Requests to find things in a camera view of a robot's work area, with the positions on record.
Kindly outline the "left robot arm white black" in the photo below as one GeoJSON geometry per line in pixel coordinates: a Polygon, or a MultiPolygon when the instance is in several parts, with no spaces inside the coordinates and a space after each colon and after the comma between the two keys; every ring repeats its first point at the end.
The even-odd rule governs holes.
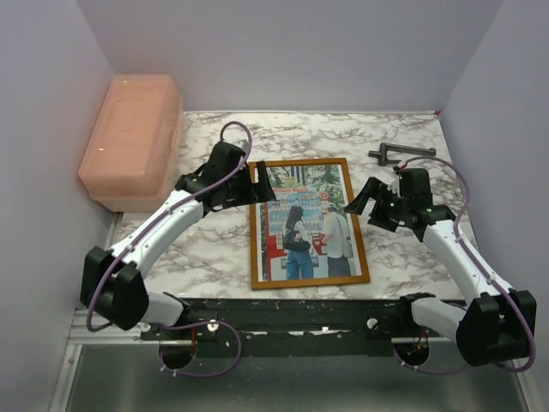
{"type": "Polygon", "coordinates": [[[190,318],[183,302],[148,291],[145,276],[166,249],[208,213],[275,199],[265,163],[250,167],[247,158],[241,148],[217,142],[208,161],[180,176],[168,198],[132,234],[107,250],[90,250],[80,296],[87,316],[99,314],[122,330],[139,323],[160,324],[170,338],[184,337],[190,318]]]}

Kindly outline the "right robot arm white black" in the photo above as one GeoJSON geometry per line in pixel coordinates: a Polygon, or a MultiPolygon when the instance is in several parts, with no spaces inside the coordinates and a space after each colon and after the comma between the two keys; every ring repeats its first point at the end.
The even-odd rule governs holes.
{"type": "Polygon", "coordinates": [[[466,303],[460,309],[431,294],[409,295],[395,314],[396,329],[404,336],[424,327],[436,331],[456,344],[471,367],[524,359],[519,369],[530,368],[536,356],[535,298],[499,276],[462,233],[458,215],[433,202],[428,171],[396,167],[389,185],[370,178],[345,211],[360,215],[369,201],[369,224],[390,232],[410,229],[449,272],[466,303]]]}

